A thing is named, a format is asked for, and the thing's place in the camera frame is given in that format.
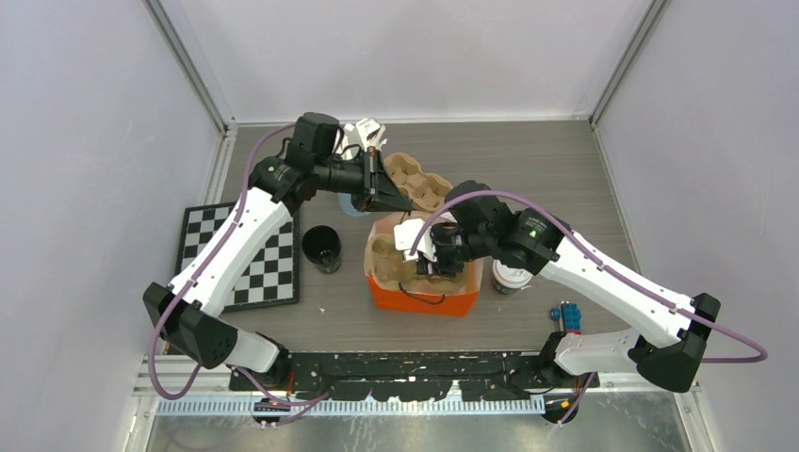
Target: white square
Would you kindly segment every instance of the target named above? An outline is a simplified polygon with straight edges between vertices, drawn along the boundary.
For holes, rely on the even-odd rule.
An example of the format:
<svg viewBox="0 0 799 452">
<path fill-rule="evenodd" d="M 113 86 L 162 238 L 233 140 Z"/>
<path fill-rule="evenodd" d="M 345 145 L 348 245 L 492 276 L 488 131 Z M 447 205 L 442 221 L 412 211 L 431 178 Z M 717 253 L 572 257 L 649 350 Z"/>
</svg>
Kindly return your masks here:
<svg viewBox="0 0 799 452">
<path fill-rule="evenodd" d="M 264 288 L 258 287 L 255 289 L 250 289 L 247 294 L 247 302 L 252 303 L 254 301 L 263 301 L 264 300 Z"/>
<path fill-rule="evenodd" d="M 277 285 L 277 273 L 264 275 L 264 287 L 274 287 L 275 285 Z"/>
<path fill-rule="evenodd" d="M 213 219 L 205 219 L 202 223 L 200 223 L 200 232 L 201 233 L 213 233 L 214 232 L 214 220 Z"/>
<path fill-rule="evenodd" d="M 277 271 L 291 271 L 294 266 L 294 261 L 290 258 L 284 258 L 277 261 Z"/>
<path fill-rule="evenodd" d="M 277 288 L 278 299 L 290 299 L 292 295 L 294 295 L 294 287 L 290 284 L 281 285 Z"/>
<path fill-rule="evenodd" d="M 250 274 L 251 275 L 261 275 L 264 273 L 264 263 L 263 262 L 253 262 L 250 264 Z"/>
<path fill-rule="evenodd" d="M 202 210 L 195 210 L 188 213 L 188 222 L 189 223 L 199 223 L 203 220 L 203 211 Z"/>
<path fill-rule="evenodd" d="M 243 276 L 236 280 L 236 286 L 234 287 L 236 290 L 245 290 L 250 288 L 250 277 Z"/>
<path fill-rule="evenodd" d="M 278 253 L 276 248 L 267 248 L 264 250 L 264 260 L 274 261 L 277 259 Z"/>
<path fill-rule="evenodd" d="M 200 245 L 200 235 L 199 234 L 187 234 L 186 235 L 186 246 L 191 247 L 194 245 Z"/>
</svg>

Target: black strap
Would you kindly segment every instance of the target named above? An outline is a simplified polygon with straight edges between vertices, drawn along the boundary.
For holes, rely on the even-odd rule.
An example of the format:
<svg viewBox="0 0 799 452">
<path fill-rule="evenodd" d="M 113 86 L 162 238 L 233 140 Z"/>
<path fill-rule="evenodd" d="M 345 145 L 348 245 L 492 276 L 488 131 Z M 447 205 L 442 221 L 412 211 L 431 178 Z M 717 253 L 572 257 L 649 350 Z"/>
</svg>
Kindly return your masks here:
<svg viewBox="0 0 799 452">
<path fill-rule="evenodd" d="M 410 293 L 408 293 L 408 291 L 407 291 L 407 290 L 405 290 L 405 288 L 404 288 L 404 287 L 402 287 L 402 282 L 400 282 L 400 283 L 399 283 L 399 290 L 400 290 L 400 292 L 402 292 L 403 294 L 405 294 L 407 297 L 409 297 L 409 298 L 411 298 L 411 299 L 417 299 L 417 300 L 419 300 L 419 301 L 422 301 L 422 302 L 424 302 L 424 303 L 427 303 L 427 304 L 431 304 L 431 305 L 433 305 L 433 306 L 435 306 L 435 305 L 437 305 L 437 304 L 441 304 L 441 303 L 443 303 L 443 302 L 444 302 L 444 299 L 447 297 L 447 294 L 443 294 L 443 295 L 441 296 L 441 299 L 439 299 L 438 301 L 430 301 L 430 300 L 428 300 L 428 299 L 423 299 L 423 298 L 421 298 L 421 297 L 417 297 L 417 296 L 415 296 L 414 294 L 410 294 Z"/>
</svg>

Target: gray table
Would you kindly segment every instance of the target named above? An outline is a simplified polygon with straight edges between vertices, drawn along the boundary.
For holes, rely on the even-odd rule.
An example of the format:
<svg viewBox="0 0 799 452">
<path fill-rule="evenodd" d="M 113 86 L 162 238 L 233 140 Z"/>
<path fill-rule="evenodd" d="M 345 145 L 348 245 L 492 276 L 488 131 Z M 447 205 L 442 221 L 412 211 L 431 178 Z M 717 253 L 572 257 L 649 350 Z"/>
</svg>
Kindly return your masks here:
<svg viewBox="0 0 799 452">
<path fill-rule="evenodd" d="M 236 199 L 247 155 L 268 130 L 239 130 L 223 202 Z M 632 265 L 587 122 L 390 124 L 385 137 L 386 154 L 408 153 L 423 170 L 436 172 L 454 185 L 475 179 L 538 202 L 610 257 Z M 276 153 L 279 142 L 274 139 L 260 155 Z M 586 333 L 626 326 L 580 294 L 541 278 L 534 279 L 528 290 L 501 296 L 490 286 L 488 265 L 481 294 L 466 317 L 378 309 L 367 290 L 363 256 L 371 224 L 379 217 L 349 217 L 340 210 L 335 194 L 318 194 L 302 207 L 301 226 L 307 230 L 327 224 L 339 232 L 341 269 L 323 275 L 303 259 L 300 303 L 230 313 L 223 318 L 249 331 L 261 331 L 297 351 L 537 349 L 554 330 L 548 310 L 562 299 L 579 303 Z"/>
</svg>

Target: white lid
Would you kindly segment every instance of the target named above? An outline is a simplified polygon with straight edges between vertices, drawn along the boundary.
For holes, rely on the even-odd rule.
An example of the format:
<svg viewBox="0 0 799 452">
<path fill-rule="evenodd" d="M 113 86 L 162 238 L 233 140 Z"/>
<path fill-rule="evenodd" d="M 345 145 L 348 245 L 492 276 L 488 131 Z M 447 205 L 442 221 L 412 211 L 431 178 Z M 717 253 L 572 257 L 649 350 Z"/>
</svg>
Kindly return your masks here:
<svg viewBox="0 0 799 452">
<path fill-rule="evenodd" d="M 491 266 L 494 271 L 494 278 L 510 289 L 521 289 L 532 279 L 532 275 L 521 268 L 510 268 L 504 266 L 500 261 L 495 260 Z"/>
</svg>

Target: checkered board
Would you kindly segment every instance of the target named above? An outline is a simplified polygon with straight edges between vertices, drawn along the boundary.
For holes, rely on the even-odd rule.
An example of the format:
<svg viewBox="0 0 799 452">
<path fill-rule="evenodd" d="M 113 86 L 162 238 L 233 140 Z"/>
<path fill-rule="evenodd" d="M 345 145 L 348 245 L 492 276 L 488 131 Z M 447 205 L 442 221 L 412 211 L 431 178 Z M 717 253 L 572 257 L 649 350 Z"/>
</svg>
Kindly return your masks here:
<svg viewBox="0 0 799 452">
<path fill-rule="evenodd" d="M 175 272 L 197 257 L 230 215 L 235 202 L 189 207 L 183 216 Z M 300 300 L 299 212 L 259 250 L 236 281 L 225 312 L 296 303 Z"/>
</svg>

